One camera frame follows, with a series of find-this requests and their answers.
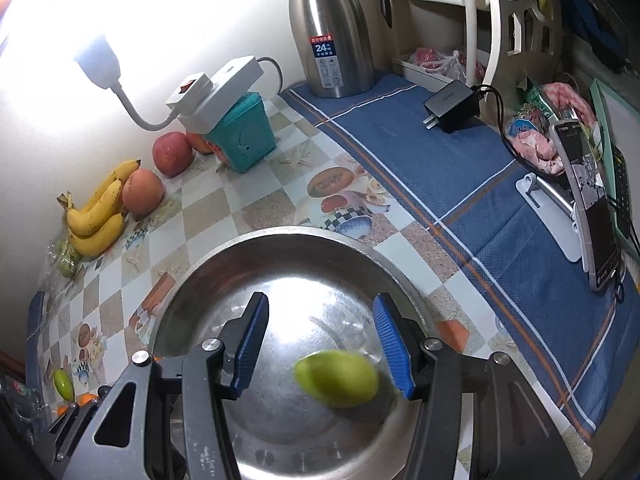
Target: blue tablecloth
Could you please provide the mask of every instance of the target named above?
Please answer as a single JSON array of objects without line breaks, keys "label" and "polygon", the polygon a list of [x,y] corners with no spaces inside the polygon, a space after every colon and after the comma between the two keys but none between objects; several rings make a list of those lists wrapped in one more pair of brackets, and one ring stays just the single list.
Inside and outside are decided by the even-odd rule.
[{"label": "blue tablecloth", "polygon": [[282,94],[430,229],[588,440],[640,336],[635,285],[627,276],[622,304],[611,286],[594,294],[516,191],[525,170],[499,136],[479,121],[450,135],[425,129],[430,96],[395,75],[349,98],[317,98],[304,85]]}]

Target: white power strip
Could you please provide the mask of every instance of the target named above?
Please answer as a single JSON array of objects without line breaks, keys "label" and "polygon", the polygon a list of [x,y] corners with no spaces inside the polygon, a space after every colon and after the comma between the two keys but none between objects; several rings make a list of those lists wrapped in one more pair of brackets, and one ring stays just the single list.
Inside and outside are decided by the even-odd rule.
[{"label": "white power strip", "polygon": [[166,105],[178,110],[178,120],[188,132],[208,134],[263,72],[254,56],[232,59],[209,79],[206,74],[187,76]]}]

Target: power adapter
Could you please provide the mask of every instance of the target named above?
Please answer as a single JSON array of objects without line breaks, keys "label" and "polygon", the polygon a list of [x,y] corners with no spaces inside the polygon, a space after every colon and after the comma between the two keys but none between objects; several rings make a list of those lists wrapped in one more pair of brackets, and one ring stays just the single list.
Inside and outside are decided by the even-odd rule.
[{"label": "power adapter", "polygon": [[448,134],[459,129],[466,120],[480,114],[482,94],[476,87],[469,88],[454,79],[424,102],[430,114],[423,123],[427,128],[436,124]]}]

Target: checkered tablecloth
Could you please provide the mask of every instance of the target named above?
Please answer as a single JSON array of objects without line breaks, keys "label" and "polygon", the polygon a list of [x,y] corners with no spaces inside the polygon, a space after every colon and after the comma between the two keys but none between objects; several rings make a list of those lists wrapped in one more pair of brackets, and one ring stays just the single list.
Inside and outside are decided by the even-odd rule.
[{"label": "checkered tablecloth", "polygon": [[[138,223],[129,220],[106,254],[84,263],[72,282],[60,282],[47,302],[38,340],[45,402],[53,410],[64,404],[50,380],[53,369],[68,371],[76,396],[119,377],[133,352],[144,346],[130,320],[163,276],[179,280],[210,250],[239,234],[314,225],[359,238],[389,258],[465,354],[509,353],[549,410],[578,469],[585,471],[590,448],[542,389],[494,311],[431,234],[349,153],[283,99],[265,102],[265,110],[277,147],[264,160],[238,174],[213,155],[198,155],[183,174],[162,178],[166,195],[151,216]],[[468,400],[463,402],[457,479],[468,476],[470,462]]]}]

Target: apple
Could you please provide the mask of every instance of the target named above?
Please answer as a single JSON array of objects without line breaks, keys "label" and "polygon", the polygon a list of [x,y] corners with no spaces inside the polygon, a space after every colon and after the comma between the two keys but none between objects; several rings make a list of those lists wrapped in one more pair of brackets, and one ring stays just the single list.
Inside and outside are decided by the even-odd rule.
[{"label": "apple", "polygon": [[211,144],[207,142],[204,136],[201,136],[200,134],[190,134],[189,132],[187,132],[187,140],[189,141],[191,147],[198,153],[201,153],[203,155],[210,155],[211,153],[213,153]]},{"label": "apple", "polygon": [[182,132],[169,132],[158,137],[152,155],[156,168],[169,178],[180,175],[193,160],[193,150]]}]

